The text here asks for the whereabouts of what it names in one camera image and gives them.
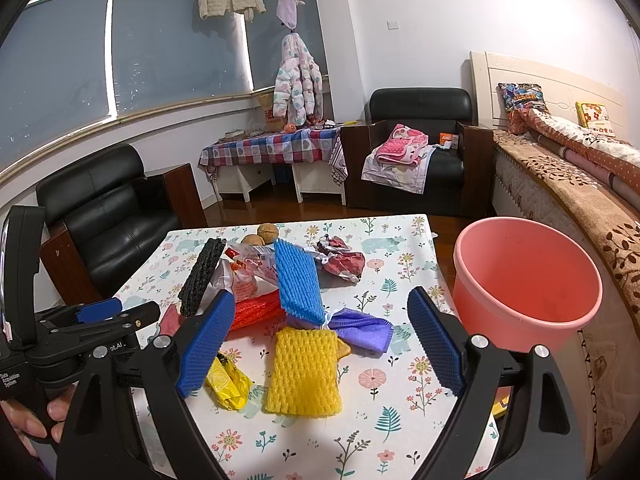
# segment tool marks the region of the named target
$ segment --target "finger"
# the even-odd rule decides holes
[[[31,413],[20,402],[15,400],[6,400],[2,402],[2,409],[11,425],[16,429],[28,433],[32,436],[45,438],[47,430],[45,430],[38,418]]]
[[[57,399],[52,400],[47,405],[47,413],[52,418],[52,420],[65,420],[66,415],[69,412],[69,406],[71,405],[71,399],[76,392],[76,385],[72,384],[69,386],[65,392],[59,396]]]
[[[59,422],[53,428],[51,428],[51,436],[53,437],[53,440],[55,440],[58,444],[60,444],[60,440],[62,439],[62,431],[64,429],[64,422]]]
[[[38,456],[38,453],[33,447],[31,440],[29,440],[29,437],[27,437],[24,433],[18,433],[18,438],[21,440],[24,447],[27,448],[27,451],[29,452],[29,454],[34,458],[36,458]]]

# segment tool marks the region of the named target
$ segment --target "black leather armchair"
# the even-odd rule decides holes
[[[462,88],[383,88],[369,100],[371,121],[343,128],[340,138],[349,177],[347,204],[398,213],[480,218],[489,205],[492,176],[491,130],[472,125],[471,97]],[[431,155],[422,195],[361,180],[364,160],[383,144],[396,124],[422,131],[430,144],[440,133],[458,134],[457,150]]]
[[[171,230],[207,226],[189,164],[145,175],[117,144],[41,180],[50,239],[40,257],[67,304],[110,298]]]

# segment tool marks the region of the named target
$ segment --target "wooden armrest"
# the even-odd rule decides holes
[[[63,221],[49,229],[40,246],[40,259],[63,301],[68,305],[102,300]]]
[[[461,136],[458,153],[465,168],[460,214],[472,218],[484,218],[491,200],[494,131],[460,122],[456,124],[456,131]]]
[[[178,215],[183,229],[208,227],[190,164],[151,171],[145,176],[147,180],[161,179],[168,205]]]
[[[386,140],[386,123],[356,124],[340,130],[340,142],[349,176],[344,192],[349,207],[375,209],[374,184],[362,180],[362,167],[367,155]]]

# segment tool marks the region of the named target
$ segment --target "colorful pillow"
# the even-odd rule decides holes
[[[529,129],[529,126],[520,117],[517,110],[535,108],[545,114],[549,113],[540,85],[532,83],[498,83],[498,88],[502,94],[504,108],[509,118],[507,131],[510,134],[523,134]]]
[[[594,130],[607,137],[616,136],[605,105],[577,102],[575,110],[578,112],[578,122],[583,128]]]
[[[535,108],[519,110],[519,113],[533,130],[607,168],[640,193],[640,152],[633,146]]]

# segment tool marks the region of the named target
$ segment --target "yellow foam net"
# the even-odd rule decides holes
[[[332,330],[283,328],[276,334],[274,370],[265,409],[287,415],[340,413],[337,362],[338,336]]]

